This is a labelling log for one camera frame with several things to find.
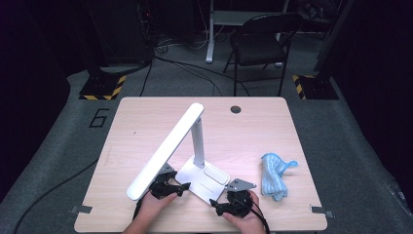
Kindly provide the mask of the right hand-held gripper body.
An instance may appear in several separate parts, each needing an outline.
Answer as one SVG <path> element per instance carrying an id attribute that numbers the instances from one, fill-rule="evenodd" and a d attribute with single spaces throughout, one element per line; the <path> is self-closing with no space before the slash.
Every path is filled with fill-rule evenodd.
<path id="1" fill-rule="evenodd" d="M 255 183 L 240 178 L 235 178 L 227 184 L 228 204 L 225 212 L 237 217 L 245 217 L 252 207 L 252 198 L 248 190 L 255 187 Z"/>

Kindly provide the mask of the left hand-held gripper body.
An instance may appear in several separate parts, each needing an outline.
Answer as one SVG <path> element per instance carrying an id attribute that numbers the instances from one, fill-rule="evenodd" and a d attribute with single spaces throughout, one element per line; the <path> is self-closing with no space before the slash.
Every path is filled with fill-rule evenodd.
<path id="1" fill-rule="evenodd" d="M 165 163 L 149 186 L 151 194 L 157 199 L 162 199 L 173 193 L 171 191 L 172 185 L 165 182 L 166 174 L 170 172 L 175 172 L 175 170 L 168 163 Z"/>

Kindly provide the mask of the white desk lamp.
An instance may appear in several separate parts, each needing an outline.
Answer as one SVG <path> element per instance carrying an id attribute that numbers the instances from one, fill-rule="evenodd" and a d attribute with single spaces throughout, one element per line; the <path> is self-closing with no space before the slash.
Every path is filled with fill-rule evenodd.
<path id="1" fill-rule="evenodd" d="M 143 197 L 188 133 L 192 134 L 194 155 L 177 172 L 175 180 L 180 184 L 190 182 L 189 190 L 207 204 L 210 199 L 220 197 L 230 176 L 206 160 L 201 119 L 203 112 L 204 107 L 200 103 L 194 102 L 189 106 L 127 189 L 130 199 L 137 201 Z"/>

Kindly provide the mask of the blue striped cloth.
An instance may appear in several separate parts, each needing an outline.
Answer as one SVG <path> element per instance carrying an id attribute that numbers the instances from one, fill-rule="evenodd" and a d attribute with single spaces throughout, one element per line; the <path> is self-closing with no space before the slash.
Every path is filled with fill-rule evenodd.
<path id="1" fill-rule="evenodd" d="M 261 193 L 266 197 L 272 197 L 279 202 L 288 194 L 288 189 L 282 180 L 284 172 L 292 167 L 297 167 L 296 161 L 285 162 L 278 154 L 267 153 L 261 157 L 262 178 Z"/>

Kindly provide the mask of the person's right hand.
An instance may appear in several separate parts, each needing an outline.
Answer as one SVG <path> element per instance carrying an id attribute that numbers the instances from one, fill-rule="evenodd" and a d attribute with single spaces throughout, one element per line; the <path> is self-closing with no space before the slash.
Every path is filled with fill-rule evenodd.
<path id="1" fill-rule="evenodd" d="M 251 207 L 251 211 L 245 217 L 240 218 L 237 216 L 233 216 L 232 214 L 226 214 L 226 213 L 222 216 L 223 218 L 225 218 L 227 221 L 235 225 L 240 230 L 248 226 L 255 226 L 255 227 L 262 226 L 262 222 L 260 218 L 256 215 L 257 213 L 259 213 L 258 208 L 257 208 L 257 206 L 259 205 L 259 199 L 253 191 L 249 190 L 248 193 L 252 199 L 253 205 Z"/>

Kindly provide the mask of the person's left hand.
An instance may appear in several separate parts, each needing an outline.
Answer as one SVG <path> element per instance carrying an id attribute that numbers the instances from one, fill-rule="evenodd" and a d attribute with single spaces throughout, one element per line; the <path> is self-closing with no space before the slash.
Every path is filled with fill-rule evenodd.
<path id="1" fill-rule="evenodd" d="M 161 213 L 161 211 L 176 198 L 177 195 L 172 193 L 167 197 L 157 199 L 150 192 L 148 192 L 143 198 L 141 208 L 135 219 L 139 224 L 150 225 Z"/>

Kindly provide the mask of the black stand with striped base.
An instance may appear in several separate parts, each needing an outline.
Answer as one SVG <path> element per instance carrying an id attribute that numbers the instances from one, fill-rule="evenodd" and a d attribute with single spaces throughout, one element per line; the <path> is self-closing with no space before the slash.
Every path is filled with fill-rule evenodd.
<path id="1" fill-rule="evenodd" d="M 81 45 L 82 62 L 86 66 L 89 78 L 79 93 L 81 99 L 114 99 L 126 79 L 127 72 L 103 71 L 87 42 L 85 32 L 78 32 Z"/>
<path id="2" fill-rule="evenodd" d="M 339 54 L 344 50 L 342 43 L 348 30 L 346 20 L 356 0 L 345 0 L 341 14 L 330 29 L 319 52 L 314 68 L 316 75 L 293 75 L 296 91 L 301 99 L 338 99 L 330 78 L 339 63 Z"/>

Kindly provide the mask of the black cabinet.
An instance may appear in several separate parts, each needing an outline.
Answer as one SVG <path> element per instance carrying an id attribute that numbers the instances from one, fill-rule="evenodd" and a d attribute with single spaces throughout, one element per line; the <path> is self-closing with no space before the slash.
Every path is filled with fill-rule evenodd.
<path id="1" fill-rule="evenodd" d="M 145 64 L 151 53 L 137 0 L 86 0 L 108 64 Z"/>

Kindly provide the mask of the black folding chair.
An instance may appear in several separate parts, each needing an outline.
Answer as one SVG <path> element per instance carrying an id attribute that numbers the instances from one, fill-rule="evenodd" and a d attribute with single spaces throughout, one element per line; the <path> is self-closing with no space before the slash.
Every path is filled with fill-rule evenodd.
<path id="1" fill-rule="evenodd" d="M 282 64 L 278 96 L 282 93 L 289 50 L 293 36 L 300 29 L 303 17 L 298 13 L 271 13 L 247 20 L 230 37 L 231 54 L 223 72 L 234 65 L 234 96 L 239 84 L 240 66 Z"/>

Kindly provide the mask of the white metal desk frame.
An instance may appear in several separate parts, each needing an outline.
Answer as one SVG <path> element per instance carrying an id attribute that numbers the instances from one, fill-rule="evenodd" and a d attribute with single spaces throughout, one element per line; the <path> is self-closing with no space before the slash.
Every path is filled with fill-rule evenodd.
<path id="1" fill-rule="evenodd" d="M 215 34 L 214 27 L 216 25 L 223 26 L 237 26 L 242 25 L 247 20 L 263 15 L 263 12 L 244 12 L 233 10 L 215 10 L 214 1 L 209 0 L 209 21 L 208 21 L 208 34 L 207 34 L 207 50 L 206 50 L 206 63 L 211 64 L 213 62 Z"/>

